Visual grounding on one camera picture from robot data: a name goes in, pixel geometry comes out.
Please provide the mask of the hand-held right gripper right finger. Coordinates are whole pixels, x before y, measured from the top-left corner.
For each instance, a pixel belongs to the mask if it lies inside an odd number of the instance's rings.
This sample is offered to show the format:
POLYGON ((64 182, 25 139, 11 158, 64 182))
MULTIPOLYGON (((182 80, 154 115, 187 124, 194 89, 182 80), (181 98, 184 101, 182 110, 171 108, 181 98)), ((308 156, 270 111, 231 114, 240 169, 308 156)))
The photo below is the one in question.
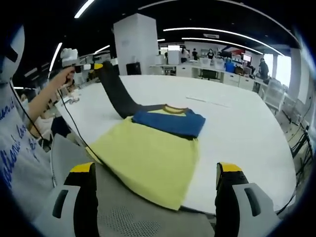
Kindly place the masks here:
POLYGON ((272 199, 235 164, 217 163, 216 237, 266 237, 279 224, 272 199))

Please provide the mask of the person's left hand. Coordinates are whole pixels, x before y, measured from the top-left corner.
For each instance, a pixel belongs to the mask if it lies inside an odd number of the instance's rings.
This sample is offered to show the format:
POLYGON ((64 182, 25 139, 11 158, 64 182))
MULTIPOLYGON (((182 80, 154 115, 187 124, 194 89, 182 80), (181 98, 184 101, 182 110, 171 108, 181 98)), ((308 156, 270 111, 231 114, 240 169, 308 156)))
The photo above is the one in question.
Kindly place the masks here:
POLYGON ((52 79, 51 83, 55 89, 59 89, 64 84, 70 85, 72 84, 74 74, 74 67, 64 68, 52 79))

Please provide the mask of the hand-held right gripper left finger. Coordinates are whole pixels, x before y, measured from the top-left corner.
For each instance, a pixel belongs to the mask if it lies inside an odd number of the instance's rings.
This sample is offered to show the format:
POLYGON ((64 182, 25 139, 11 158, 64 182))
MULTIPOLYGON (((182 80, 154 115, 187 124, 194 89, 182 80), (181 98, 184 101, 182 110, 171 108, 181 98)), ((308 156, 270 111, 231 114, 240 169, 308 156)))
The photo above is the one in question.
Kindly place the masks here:
POLYGON ((97 237, 98 199, 95 163, 73 167, 63 185, 56 186, 34 220, 45 237, 97 237))

